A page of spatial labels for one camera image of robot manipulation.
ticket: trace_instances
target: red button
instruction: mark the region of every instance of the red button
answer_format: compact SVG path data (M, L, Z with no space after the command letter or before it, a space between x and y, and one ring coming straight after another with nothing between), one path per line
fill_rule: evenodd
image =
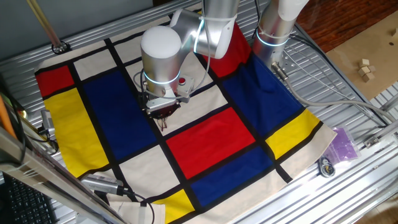
M184 79L184 78L180 78L180 79L178 80L178 84L180 84L180 85L185 85L185 79Z

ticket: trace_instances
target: purple cloth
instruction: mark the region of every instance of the purple cloth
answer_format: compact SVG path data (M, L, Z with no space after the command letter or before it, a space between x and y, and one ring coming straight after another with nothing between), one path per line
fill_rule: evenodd
M342 161L349 161L358 158L354 148L354 143L347 135L344 128L333 129L337 136L326 149L324 155L330 160L332 164L337 164Z

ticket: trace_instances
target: keyboard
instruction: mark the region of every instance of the keyboard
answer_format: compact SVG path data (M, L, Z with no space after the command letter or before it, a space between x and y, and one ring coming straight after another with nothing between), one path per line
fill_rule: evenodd
M50 206L50 198L28 185L4 175L4 186L0 194L7 219L15 224L53 224L55 216Z

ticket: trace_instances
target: blue square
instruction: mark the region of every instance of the blue square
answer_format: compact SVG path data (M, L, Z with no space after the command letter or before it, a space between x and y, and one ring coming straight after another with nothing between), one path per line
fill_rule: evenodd
M119 71L84 84L83 88L117 160L156 141Z
M206 206L272 165L260 146L194 182L191 187L200 204Z
M261 136L303 108L256 55L223 86Z

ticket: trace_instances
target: cardboard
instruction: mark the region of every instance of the cardboard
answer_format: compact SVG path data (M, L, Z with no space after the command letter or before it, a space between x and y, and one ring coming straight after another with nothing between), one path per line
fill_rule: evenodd
M398 81L398 39L392 37L397 26L398 11L326 53L368 100ZM358 74L362 58L377 68L371 82Z

